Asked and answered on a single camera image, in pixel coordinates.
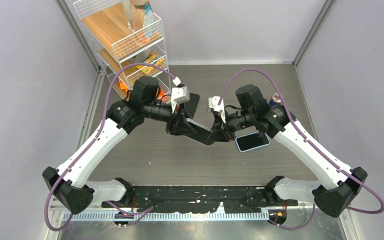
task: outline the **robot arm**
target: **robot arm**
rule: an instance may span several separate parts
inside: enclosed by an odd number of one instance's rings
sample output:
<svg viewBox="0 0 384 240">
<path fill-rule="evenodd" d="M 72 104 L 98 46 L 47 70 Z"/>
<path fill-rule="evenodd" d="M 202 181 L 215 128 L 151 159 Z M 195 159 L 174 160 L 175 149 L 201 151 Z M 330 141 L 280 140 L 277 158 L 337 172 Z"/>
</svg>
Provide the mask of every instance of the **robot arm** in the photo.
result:
<svg viewBox="0 0 384 240">
<path fill-rule="evenodd" d="M 332 167 L 308 143 L 311 140 L 342 170 L 364 182 L 367 173 L 360 167 L 351 169 L 341 162 L 312 137 L 303 139 L 287 118 L 282 105 L 269 107 L 258 87 L 246 85 L 236 91 L 241 110 L 228 114 L 223 105 L 216 103 L 220 98 L 210 98 L 208 103 L 214 116 L 212 128 L 194 121 L 185 110 L 183 103 L 189 100 L 188 89 L 178 82 L 172 90 L 171 105 L 156 103 L 155 95 L 158 81 L 152 77 L 142 77 L 135 82 L 129 100 L 121 100 L 109 108 L 101 135 L 91 148 L 79 159 L 60 182 L 54 196 L 73 214 L 82 212 L 90 203 L 104 201 L 129 202 L 132 187 L 123 179 L 117 178 L 105 182 L 87 181 L 92 171 L 104 156 L 132 130 L 142 124 L 145 118 L 166 123 L 166 132 L 174 136 L 186 136 L 205 145 L 215 142 L 229 142 L 235 139 L 235 132 L 249 127 L 266 133 L 286 146 L 316 175 L 317 181 L 290 180 L 276 176 L 265 187 L 269 201 L 299 200 L 317 204 L 326 214 L 338 217 L 360 191 L 360 185 L 348 179 Z M 299 121 L 295 124 L 304 132 Z M 85 147 L 95 138 L 93 134 L 72 157 L 57 169 L 48 167 L 43 172 L 48 188 L 69 168 Z"/>
</svg>

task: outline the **vertical metal post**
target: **vertical metal post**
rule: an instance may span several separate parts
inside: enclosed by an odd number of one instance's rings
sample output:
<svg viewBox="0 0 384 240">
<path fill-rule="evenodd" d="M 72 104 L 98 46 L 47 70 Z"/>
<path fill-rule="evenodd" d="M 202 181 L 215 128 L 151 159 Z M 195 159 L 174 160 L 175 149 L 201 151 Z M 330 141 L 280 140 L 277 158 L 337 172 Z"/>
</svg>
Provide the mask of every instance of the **vertical metal post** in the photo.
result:
<svg viewBox="0 0 384 240">
<path fill-rule="evenodd" d="M 322 25 L 323 21 L 325 20 L 326 16 L 329 13 L 329 10 L 333 6 L 333 4 L 336 2 L 336 0 L 326 0 L 324 2 L 323 7 L 321 8 L 320 12 L 317 15 L 317 18 L 315 19 L 315 22 L 313 23 L 310 31 L 307 34 L 307 37 L 305 37 L 304 43 L 302 44 L 301 48 L 298 51 L 298 54 L 295 57 L 295 60 L 292 62 L 292 65 L 296 67 L 298 63 L 300 62 L 301 58 L 303 57 L 304 53 L 306 52 L 310 42 L 312 41 L 314 35 L 319 30 L 320 26 Z"/>
<path fill-rule="evenodd" d="M 163 26 L 163 23 L 161 23 L 161 30 L 162 32 L 164 33 L 164 26 Z M 167 53 L 167 47 L 166 47 L 166 36 L 164 36 L 164 52 L 165 52 L 165 64 L 167 66 L 167 71 L 170 72 L 170 69 L 169 69 L 169 54 Z M 170 79 L 170 76 L 167 76 L 168 78 L 168 89 L 171 91 L 172 90 L 172 80 Z"/>
<path fill-rule="evenodd" d="M 80 42 L 80 45 L 83 47 L 84 51 L 86 52 L 87 57 L 92 62 L 93 67 L 96 69 L 96 71 L 99 71 L 100 65 L 98 61 L 95 59 L 95 56 L 92 53 L 92 50 L 89 47 L 88 42 L 85 39 L 85 36 L 83 36 L 82 31 L 80 30 L 79 26 L 76 23 L 76 20 L 74 19 L 72 13 L 70 12 L 70 9 L 67 6 L 66 1 L 55 0 L 55 2 L 58 5 L 59 9 L 61 10 L 62 14 L 64 15 L 65 19 L 67 20 L 68 25 L 71 27 L 72 31 L 74 32 L 74 35 L 76 36 L 77 40 Z"/>
</svg>

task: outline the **metal frame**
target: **metal frame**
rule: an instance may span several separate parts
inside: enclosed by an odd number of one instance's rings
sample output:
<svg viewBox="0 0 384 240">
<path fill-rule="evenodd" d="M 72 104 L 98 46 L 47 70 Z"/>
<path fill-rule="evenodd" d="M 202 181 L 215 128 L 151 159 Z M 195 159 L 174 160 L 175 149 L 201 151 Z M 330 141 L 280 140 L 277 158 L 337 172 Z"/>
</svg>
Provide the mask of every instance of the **metal frame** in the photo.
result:
<svg viewBox="0 0 384 240">
<path fill-rule="evenodd" d="M 303 86 L 303 82 L 301 81 L 301 77 L 300 77 L 300 74 L 298 72 L 298 68 L 296 66 L 294 67 L 294 70 L 295 70 L 296 77 L 298 78 L 298 83 L 299 83 L 299 88 L 301 90 L 302 98 L 304 99 L 305 109 L 307 110 L 307 113 L 308 113 L 308 116 L 309 116 L 309 119 L 310 119 L 310 125 L 311 125 L 311 129 L 312 129 L 312 132 L 313 132 L 313 137 L 314 137 L 314 139 L 319 141 L 319 138 L 317 137 L 316 128 L 315 128 L 313 120 L 312 120 L 313 112 L 310 109 L 309 105 L 307 104 L 308 103 L 308 101 L 307 101 L 307 94 L 305 92 L 305 89 L 304 89 L 304 86 Z"/>
<path fill-rule="evenodd" d="M 354 224 L 353 218 L 351 217 L 351 211 L 345 209 L 340 215 L 340 222 L 345 232 L 347 240 L 359 240 L 360 237 L 357 233 L 356 226 Z"/>
<path fill-rule="evenodd" d="M 97 109 L 99 97 L 101 94 L 102 84 L 104 83 L 105 78 L 105 70 L 101 69 L 96 75 L 95 81 L 93 83 L 92 94 L 89 99 L 88 108 L 86 111 L 86 115 L 84 116 L 84 122 L 82 125 L 80 138 L 77 144 L 77 148 L 80 148 L 81 145 L 88 139 L 91 134 L 92 121 L 95 116 L 95 111 Z"/>
<path fill-rule="evenodd" d="M 52 226 L 56 228 L 61 227 L 61 224 L 63 223 L 64 212 L 66 211 L 67 209 L 55 211 L 49 210 L 50 223 L 52 224 Z M 59 231 L 52 231 L 47 228 L 44 240 L 56 240 L 58 239 L 59 234 Z"/>
<path fill-rule="evenodd" d="M 74 222 L 113 222 L 115 221 L 116 214 L 119 211 L 113 208 L 108 210 L 85 210 L 82 213 L 74 215 L 71 219 Z M 63 215 L 62 221 L 66 221 L 70 216 L 69 212 Z M 142 215 L 135 215 L 131 221 L 135 221 Z M 159 213 L 152 212 L 145 215 L 141 222 L 185 222 L 185 221 L 267 221 L 269 220 L 269 210 L 261 209 L 261 212 L 248 212 L 248 213 L 225 213 L 224 208 L 221 206 L 213 213 Z"/>
<path fill-rule="evenodd" d="M 292 65 L 296 67 L 298 63 L 300 62 L 301 58 L 303 57 L 304 53 L 306 52 L 308 46 L 310 45 L 310 42 L 313 40 L 314 35 L 319 30 L 320 26 L 322 25 L 323 21 L 325 20 L 326 16 L 329 13 L 329 10 L 333 6 L 333 4 L 336 2 L 336 0 L 326 0 L 323 4 L 323 7 L 321 8 L 320 12 L 318 13 L 310 31 L 308 32 L 307 36 L 305 37 L 304 43 L 302 44 L 301 48 L 298 51 L 298 54 L 295 57 L 295 60 L 293 60 Z"/>
<path fill-rule="evenodd" d="M 83 36 L 82 31 L 79 28 L 79 25 L 77 25 L 72 13 L 69 10 L 69 7 L 67 6 L 67 3 L 65 0 L 55 0 L 56 4 L 58 5 L 59 9 L 61 10 L 62 14 L 64 15 L 65 19 L 68 22 L 68 25 L 71 27 L 72 31 L 74 32 L 74 35 L 76 36 L 77 40 L 80 42 L 80 45 L 86 52 L 87 57 L 92 62 L 93 67 L 99 71 L 100 64 L 95 59 L 95 56 L 89 47 L 88 42 L 86 41 L 85 36 Z"/>
<path fill-rule="evenodd" d="M 111 45 L 112 51 L 110 53 L 113 55 L 113 57 L 117 60 L 117 62 L 122 63 L 129 58 L 137 55 L 138 53 L 144 51 L 145 49 L 148 49 L 155 44 L 163 41 L 164 38 L 164 32 L 163 32 L 163 21 L 161 21 L 161 18 L 157 14 L 153 14 L 156 21 L 151 23 L 148 26 L 145 26 L 141 28 L 140 30 L 135 31 L 134 33 L 114 42 Z M 149 43 L 145 43 L 143 46 L 138 47 L 137 43 L 140 42 L 140 39 L 143 39 L 140 35 L 145 35 L 145 32 L 153 31 L 154 35 L 159 34 L 160 37 L 156 40 L 151 40 Z M 128 55 L 120 55 L 122 52 L 129 53 Z"/>
</svg>

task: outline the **gray wall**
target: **gray wall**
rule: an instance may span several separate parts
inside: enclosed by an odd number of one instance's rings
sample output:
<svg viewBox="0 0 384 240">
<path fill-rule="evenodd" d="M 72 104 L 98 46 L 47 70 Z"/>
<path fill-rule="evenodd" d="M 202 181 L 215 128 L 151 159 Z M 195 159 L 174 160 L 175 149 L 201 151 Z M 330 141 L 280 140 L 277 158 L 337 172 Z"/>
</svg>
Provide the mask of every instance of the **gray wall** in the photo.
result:
<svg viewBox="0 0 384 240">
<path fill-rule="evenodd" d="M 42 171 L 76 149 L 95 75 L 53 0 L 0 1 L 0 240 L 43 239 Z"/>
<path fill-rule="evenodd" d="M 321 143 L 384 199 L 384 1 L 338 0 L 298 73 Z M 352 205 L 379 208 L 365 190 Z M 384 213 L 353 216 L 361 239 L 384 239 Z"/>
<path fill-rule="evenodd" d="M 76 0 L 65 1 L 81 24 Z M 162 19 L 170 64 L 244 64 L 291 63 L 325 0 L 150 2 Z"/>
</svg>

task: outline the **smartphone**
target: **smartphone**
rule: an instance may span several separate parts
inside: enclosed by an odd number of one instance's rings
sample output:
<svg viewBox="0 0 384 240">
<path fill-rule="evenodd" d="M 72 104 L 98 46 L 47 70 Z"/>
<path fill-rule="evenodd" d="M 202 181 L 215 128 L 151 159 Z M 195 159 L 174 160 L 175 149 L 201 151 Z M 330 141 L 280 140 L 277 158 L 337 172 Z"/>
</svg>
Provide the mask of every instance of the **smartphone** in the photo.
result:
<svg viewBox="0 0 384 240">
<path fill-rule="evenodd" d="M 236 142 L 237 148 L 241 153 L 258 149 L 270 144 L 270 140 L 267 135 L 259 131 L 239 136 L 234 141 Z"/>
</svg>

